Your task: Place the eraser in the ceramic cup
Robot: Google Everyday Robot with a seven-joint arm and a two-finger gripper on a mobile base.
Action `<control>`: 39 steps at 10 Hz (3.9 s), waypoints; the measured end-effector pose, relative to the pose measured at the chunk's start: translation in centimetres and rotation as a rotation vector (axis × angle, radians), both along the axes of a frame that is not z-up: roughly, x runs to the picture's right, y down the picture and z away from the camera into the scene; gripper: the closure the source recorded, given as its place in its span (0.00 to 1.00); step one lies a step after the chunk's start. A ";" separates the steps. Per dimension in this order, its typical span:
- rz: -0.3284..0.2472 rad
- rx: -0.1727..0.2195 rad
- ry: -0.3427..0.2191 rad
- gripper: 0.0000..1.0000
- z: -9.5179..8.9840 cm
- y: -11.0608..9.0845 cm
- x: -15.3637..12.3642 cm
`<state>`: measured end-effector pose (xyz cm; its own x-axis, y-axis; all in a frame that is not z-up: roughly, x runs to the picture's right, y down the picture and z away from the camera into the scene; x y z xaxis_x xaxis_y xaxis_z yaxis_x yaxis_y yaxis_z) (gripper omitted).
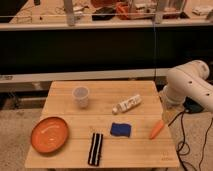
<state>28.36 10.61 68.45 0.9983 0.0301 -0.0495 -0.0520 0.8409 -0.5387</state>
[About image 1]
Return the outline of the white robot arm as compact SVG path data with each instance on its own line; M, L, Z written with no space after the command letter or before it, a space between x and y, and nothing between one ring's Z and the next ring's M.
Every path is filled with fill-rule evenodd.
M187 97L213 113L213 85L206 79L210 74L202 60L193 60L168 70L167 84L162 90L168 106L182 105Z

